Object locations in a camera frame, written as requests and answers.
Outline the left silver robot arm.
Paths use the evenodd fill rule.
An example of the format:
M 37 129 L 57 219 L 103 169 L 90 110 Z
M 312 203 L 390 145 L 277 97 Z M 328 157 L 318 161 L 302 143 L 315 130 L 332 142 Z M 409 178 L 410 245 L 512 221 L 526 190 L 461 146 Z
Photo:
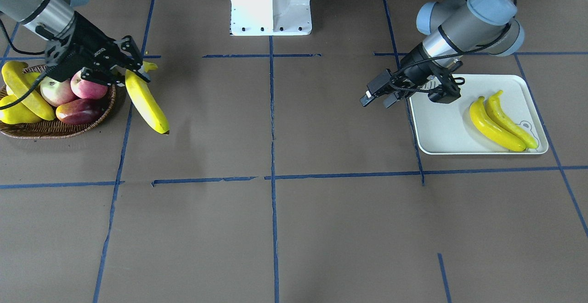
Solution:
M 457 100 L 464 79 L 453 72 L 467 54 L 488 51 L 508 56 L 525 38 L 516 19 L 517 0 L 443 0 L 424 4 L 416 25 L 425 38 L 400 60 L 395 73 L 374 92 L 385 95 L 385 107 L 414 94 L 425 93 L 432 102 Z

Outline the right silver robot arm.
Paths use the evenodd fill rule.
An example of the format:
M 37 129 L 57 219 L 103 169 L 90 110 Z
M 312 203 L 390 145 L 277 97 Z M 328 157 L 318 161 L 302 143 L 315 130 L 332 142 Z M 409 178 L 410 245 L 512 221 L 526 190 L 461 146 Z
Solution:
M 123 68 L 149 83 L 131 36 L 116 40 L 76 11 L 89 0 L 0 0 L 1 12 L 46 40 L 46 75 L 56 81 L 80 73 L 102 85 L 124 84 Z

